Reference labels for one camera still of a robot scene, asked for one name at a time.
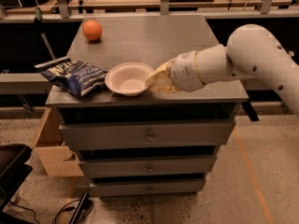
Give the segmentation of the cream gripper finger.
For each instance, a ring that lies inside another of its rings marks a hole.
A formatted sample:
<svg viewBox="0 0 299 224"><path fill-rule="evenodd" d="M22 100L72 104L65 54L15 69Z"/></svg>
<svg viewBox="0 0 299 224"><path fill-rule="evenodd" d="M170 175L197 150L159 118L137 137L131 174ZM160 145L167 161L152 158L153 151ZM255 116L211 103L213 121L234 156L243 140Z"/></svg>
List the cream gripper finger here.
<svg viewBox="0 0 299 224"><path fill-rule="evenodd" d="M174 85L170 75L166 71L153 72L145 81L145 85L152 92L178 92L178 88Z"/></svg>
<svg viewBox="0 0 299 224"><path fill-rule="evenodd" d="M166 76L169 76L171 73L171 66L174 63L174 61L175 59L171 59L166 63L163 63L162 65L160 65L158 68L155 69L154 74L155 75L164 74Z"/></svg>

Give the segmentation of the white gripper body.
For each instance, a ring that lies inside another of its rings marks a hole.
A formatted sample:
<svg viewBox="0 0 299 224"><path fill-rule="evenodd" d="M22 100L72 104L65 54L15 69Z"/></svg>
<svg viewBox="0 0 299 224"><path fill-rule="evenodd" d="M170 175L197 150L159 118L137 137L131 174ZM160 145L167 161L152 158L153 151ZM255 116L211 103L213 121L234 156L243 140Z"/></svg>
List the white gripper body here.
<svg viewBox="0 0 299 224"><path fill-rule="evenodd" d="M171 64L170 77L181 91L197 91L205 86L197 71L196 54L196 51L179 54Z"/></svg>

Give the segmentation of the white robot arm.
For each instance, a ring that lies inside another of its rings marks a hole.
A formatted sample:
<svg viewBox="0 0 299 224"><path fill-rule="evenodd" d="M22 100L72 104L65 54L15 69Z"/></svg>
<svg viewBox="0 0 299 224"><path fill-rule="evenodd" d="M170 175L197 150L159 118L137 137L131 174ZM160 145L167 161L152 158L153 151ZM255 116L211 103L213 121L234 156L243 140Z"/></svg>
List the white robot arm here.
<svg viewBox="0 0 299 224"><path fill-rule="evenodd" d="M255 77L299 116L299 65L265 28L238 27L227 44L182 53L155 69L145 81L151 91L197 91L214 82Z"/></svg>

